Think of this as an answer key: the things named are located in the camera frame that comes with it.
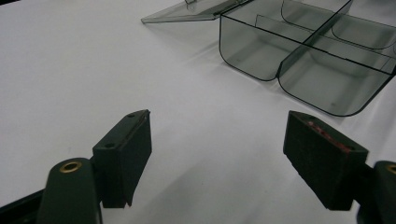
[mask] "white surface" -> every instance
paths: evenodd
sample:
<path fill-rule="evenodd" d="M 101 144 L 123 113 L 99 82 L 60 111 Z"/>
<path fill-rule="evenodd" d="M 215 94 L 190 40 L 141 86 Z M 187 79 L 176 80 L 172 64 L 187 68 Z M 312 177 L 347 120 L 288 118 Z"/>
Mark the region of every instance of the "white surface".
<path fill-rule="evenodd" d="M 105 223 L 356 223 L 330 212 L 282 153 L 289 110 L 396 161 L 395 81 L 339 119 L 233 70 L 219 21 L 144 25 L 177 0 L 23 0 L 0 6 L 0 206 L 89 158 L 127 113 L 151 111 L 153 152 L 132 208 Z"/>

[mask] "table surface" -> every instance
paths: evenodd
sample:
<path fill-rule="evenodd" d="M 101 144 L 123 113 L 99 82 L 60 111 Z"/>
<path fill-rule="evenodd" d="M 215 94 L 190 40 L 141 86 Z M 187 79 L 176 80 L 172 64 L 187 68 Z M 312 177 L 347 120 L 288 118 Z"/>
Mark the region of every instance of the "table surface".
<path fill-rule="evenodd" d="M 358 204 L 326 210 L 283 154 L 287 116 L 324 120 L 368 148 L 371 166 L 396 161 L 395 80 L 358 115 L 326 115 L 227 65 L 219 21 L 140 21 L 178 2 L 0 6 L 0 206 L 149 109 L 153 151 L 133 205 L 103 209 L 105 223 L 356 223 Z"/>

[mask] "black metal part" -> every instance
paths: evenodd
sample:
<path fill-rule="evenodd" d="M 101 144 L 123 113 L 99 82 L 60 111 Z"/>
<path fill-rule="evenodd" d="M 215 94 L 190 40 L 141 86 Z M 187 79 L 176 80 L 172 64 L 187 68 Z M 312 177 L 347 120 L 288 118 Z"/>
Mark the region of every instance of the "black metal part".
<path fill-rule="evenodd" d="M 103 207 L 123 208 L 126 203 L 131 206 L 134 190 L 150 154 L 147 110 L 125 116 L 96 144 L 93 161 L 95 169 L 103 174 Z"/>
<path fill-rule="evenodd" d="M 102 223 L 99 202 L 131 204 L 150 153 L 149 111 L 129 114 L 93 148 L 90 160 L 58 163 L 45 189 L 1 207 L 0 223 Z"/>
<path fill-rule="evenodd" d="M 313 116 L 289 112 L 284 153 L 331 210 L 361 208 L 359 224 L 396 223 L 396 163 L 365 164 L 368 150 Z"/>
<path fill-rule="evenodd" d="M 90 160 L 75 158 L 58 163 L 49 172 L 37 223 L 102 223 L 95 189 Z"/>

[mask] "white table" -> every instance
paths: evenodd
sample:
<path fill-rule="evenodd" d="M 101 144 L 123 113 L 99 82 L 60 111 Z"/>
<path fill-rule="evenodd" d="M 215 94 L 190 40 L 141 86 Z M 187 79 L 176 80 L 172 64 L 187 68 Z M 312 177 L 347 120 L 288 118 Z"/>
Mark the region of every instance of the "white table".
<path fill-rule="evenodd" d="M 232 69 L 219 21 L 144 25 L 179 0 L 23 0 L 0 6 L 0 206 L 126 114 L 151 111 L 153 152 L 131 208 L 105 223 L 356 223 L 326 210 L 283 154 L 289 110 L 396 161 L 396 82 L 358 115 L 328 116 Z"/>

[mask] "brass ring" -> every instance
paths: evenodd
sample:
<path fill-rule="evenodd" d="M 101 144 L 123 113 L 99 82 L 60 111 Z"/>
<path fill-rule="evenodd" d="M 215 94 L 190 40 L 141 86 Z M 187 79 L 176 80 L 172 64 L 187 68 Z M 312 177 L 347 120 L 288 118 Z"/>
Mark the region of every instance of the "brass ring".
<path fill-rule="evenodd" d="M 70 161 L 66 164 L 64 164 L 59 171 L 61 173 L 67 174 L 67 173 L 72 173 L 75 172 L 76 170 L 79 169 L 79 167 L 82 166 L 82 163 L 79 161 Z"/>
<path fill-rule="evenodd" d="M 396 164 L 392 164 L 388 166 L 388 170 L 393 173 L 394 175 L 396 175 Z"/>

